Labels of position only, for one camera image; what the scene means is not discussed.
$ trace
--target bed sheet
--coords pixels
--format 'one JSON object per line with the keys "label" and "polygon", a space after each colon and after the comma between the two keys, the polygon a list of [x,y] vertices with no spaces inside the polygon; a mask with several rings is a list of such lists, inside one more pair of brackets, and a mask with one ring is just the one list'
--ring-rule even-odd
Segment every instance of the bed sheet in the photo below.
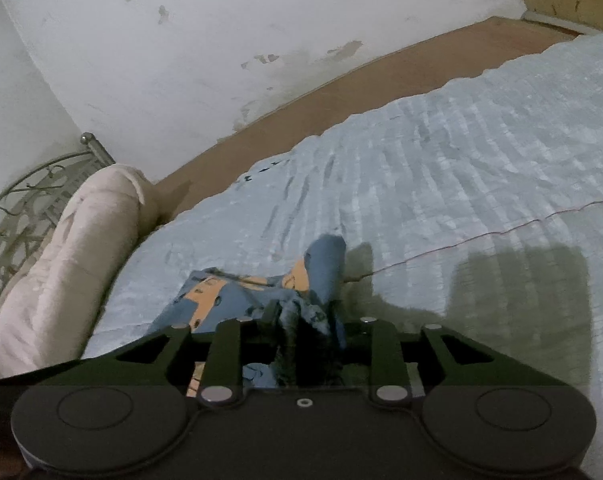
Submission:
{"label": "bed sheet", "polygon": [[584,390],[603,480],[603,34],[351,116],[153,233],[88,342],[143,335],[193,269],[347,243],[343,314],[441,321]]}

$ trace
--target bed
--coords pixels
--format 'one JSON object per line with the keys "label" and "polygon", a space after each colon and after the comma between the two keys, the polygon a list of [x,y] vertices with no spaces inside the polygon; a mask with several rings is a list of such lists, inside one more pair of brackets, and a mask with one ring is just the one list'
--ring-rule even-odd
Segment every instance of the bed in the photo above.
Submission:
{"label": "bed", "polygon": [[603,34],[259,160],[134,250],[83,356],[144,335],[192,270],[283,274],[325,233],[347,243],[344,318],[441,322],[581,388],[603,480]]}

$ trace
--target headboard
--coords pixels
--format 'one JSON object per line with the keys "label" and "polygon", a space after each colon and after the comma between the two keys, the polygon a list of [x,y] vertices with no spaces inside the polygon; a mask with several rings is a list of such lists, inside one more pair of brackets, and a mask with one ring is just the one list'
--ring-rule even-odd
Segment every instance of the headboard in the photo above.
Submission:
{"label": "headboard", "polygon": [[80,143],[82,150],[37,166],[0,193],[0,296],[54,230],[73,193],[115,163],[93,134],[84,133]]}

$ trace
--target white wall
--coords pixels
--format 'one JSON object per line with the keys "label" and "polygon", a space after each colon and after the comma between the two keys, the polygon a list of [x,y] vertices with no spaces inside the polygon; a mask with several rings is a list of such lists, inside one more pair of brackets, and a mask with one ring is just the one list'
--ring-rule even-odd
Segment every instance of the white wall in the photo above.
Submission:
{"label": "white wall", "polygon": [[79,149],[79,136],[0,0],[0,191],[25,170]]}
{"label": "white wall", "polygon": [[522,0],[3,0],[64,107],[116,160],[176,170],[280,105]]}

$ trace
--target metal headboard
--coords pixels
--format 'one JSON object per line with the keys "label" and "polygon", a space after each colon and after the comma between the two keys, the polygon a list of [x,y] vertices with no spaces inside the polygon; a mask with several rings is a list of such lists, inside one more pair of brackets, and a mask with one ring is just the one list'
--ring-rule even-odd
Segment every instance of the metal headboard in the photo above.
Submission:
{"label": "metal headboard", "polygon": [[83,134],[80,142],[82,151],[37,166],[0,193],[0,296],[56,227],[73,193],[115,163],[93,134]]}

